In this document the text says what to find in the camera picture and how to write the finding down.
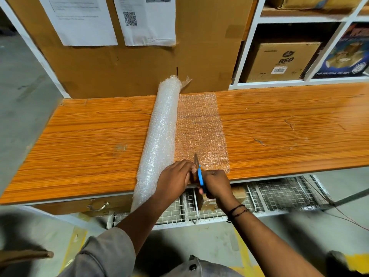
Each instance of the bracelet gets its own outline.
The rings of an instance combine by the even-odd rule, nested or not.
[[[240,204],[240,205],[238,205],[237,207],[233,208],[232,210],[230,210],[230,211],[228,212],[228,214],[227,214],[227,218],[228,218],[227,223],[230,223],[232,219],[234,219],[234,218],[238,217],[238,216],[239,216],[239,215],[241,215],[242,213],[245,213],[245,212],[247,212],[247,211],[249,210],[249,209],[247,209],[247,208],[246,208],[246,210],[243,210],[243,212],[241,212],[240,214],[237,214],[237,215],[235,215],[235,216],[232,216],[232,213],[233,213],[237,208],[242,207],[242,206],[246,208],[246,206],[245,206],[245,205]]]

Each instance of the bubble wrap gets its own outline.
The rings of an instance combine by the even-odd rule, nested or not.
[[[160,173],[173,163],[177,106],[181,87],[177,76],[171,76],[159,84],[138,167],[131,212],[154,194]]]
[[[193,161],[197,152],[203,170],[229,173],[227,143],[215,94],[181,95],[178,102],[175,161]]]

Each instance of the barcode label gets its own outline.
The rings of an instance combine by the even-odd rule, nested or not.
[[[284,74],[287,67],[274,67],[272,74]]]
[[[136,13],[134,11],[124,11],[123,15],[126,26],[137,26]]]

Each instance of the grey shirt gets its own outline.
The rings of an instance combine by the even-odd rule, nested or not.
[[[130,237],[120,228],[112,228],[98,237],[89,237],[74,261],[59,277],[128,277],[133,272],[135,260],[136,253]],[[165,277],[173,276],[242,275],[226,266],[194,258],[165,274]]]

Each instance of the wire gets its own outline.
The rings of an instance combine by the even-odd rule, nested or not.
[[[334,202],[332,201],[332,200],[330,200],[328,197],[326,197],[326,196],[324,196],[324,195],[322,195],[321,193],[320,193],[320,191],[318,191],[311,183],[309,183],[309,181],[305,181],[305,182],[307,182],[325,201],[327,201],[328,203],[329,203],[329,205],[331,205],[332,207],[334,207],[334,208],[336,208],[337,209],[337,211],[339,211],[341,214],[343,214],[347,219],[345,219],[345,218],[342,218],[342,217],[340,217],[340,216],[335,216],[335,215],[332,215],[332,214],[328,214],[328,213],[326,213],[326,214],[328,214],[328,215],[331,215],[331,216],[334,216],[334,217],[336,217],[336,218],[340,218],[340,219],[343,219],[343,220],[347,220],[348,222],[350,222],[350,223],[353,223],[353,224],[356,224],[357,226],[359,226],[359,227],[361,227],[361,228],[363,228],[363,229],[365,229],[365,230],[367,230],[367,231],[369,231],[369,229],[368,228],[365,228],[365,227],[363,227],[363,226],[361,226],[359,223],[357,223],[356,221],[354,221],[353,219],[351,219],[349,216],[346,216],[340,209],[338,209],[336,206],[334,206]]]

